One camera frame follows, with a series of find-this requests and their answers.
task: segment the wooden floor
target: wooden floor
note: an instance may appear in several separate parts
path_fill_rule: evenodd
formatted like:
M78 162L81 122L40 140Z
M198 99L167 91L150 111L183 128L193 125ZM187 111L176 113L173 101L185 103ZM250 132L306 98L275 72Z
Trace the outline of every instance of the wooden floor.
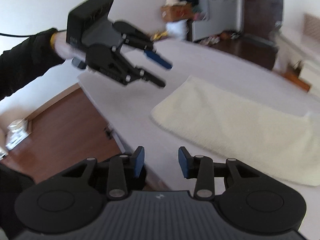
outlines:
M39 183L85 158L103 161L120 153L105 135L107 125L78 89L34 118L31 134L1 163Z
M243 38L220 41L211 47L249 60L268 70L272 70L276 60L274 48L264 44L253 43Z

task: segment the logo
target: logo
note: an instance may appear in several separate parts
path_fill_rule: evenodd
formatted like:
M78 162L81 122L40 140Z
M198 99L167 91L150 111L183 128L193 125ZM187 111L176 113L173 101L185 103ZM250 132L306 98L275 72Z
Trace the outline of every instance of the logo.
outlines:
M70 37L70 42L72 42L74 44L78 44L78 40L74 37Z
M165 197L165 195L163 195L163 194L156 195L157 199L163 199L164 197Z

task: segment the metal pin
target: metal pin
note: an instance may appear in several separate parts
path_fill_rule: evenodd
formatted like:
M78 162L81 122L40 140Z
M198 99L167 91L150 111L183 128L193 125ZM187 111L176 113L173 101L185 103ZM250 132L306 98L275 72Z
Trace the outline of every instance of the metal pin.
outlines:
M123 197L125 192L122 189L116 188L109 191L111 197Z
M198 190L196 194L199 197L207 198L207 197L211 197L212 196L212 191L208 190L208 189L201 189L201 190Z

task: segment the hand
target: hand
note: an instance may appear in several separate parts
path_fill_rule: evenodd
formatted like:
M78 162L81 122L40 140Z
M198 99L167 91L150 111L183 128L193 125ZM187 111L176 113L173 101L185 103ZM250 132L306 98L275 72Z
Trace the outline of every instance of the hand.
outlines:
M51 46L55 52L63 59L73 59L74 57L85 62L85 53L66 43L67 32L57 32L51 38Z

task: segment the blue finger pad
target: blue finger pad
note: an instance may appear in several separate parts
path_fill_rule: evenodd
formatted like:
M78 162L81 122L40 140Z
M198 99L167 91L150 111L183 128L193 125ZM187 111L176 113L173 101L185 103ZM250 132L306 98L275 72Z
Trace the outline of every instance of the blue finger pad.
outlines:
M172 69L172 64L166 60L164 60L163 58L161 58L158 54L156 54L155 52L151 51L151 50L145 50L144 52L146 54L146 56L150 59L152 59L153 61L157 62L159 65L165 67L166 69Z
M185 178L188 178L189 172L188 172L188 162L187 158L184 156L182 150L179 148L178 151L178 160L180 164L180 168L182 170L182 174Z
M140 172L142 170L144 164L144 148L141 149L139 155L136 159L135 167L134 167L134 177L138 178L140 176Z

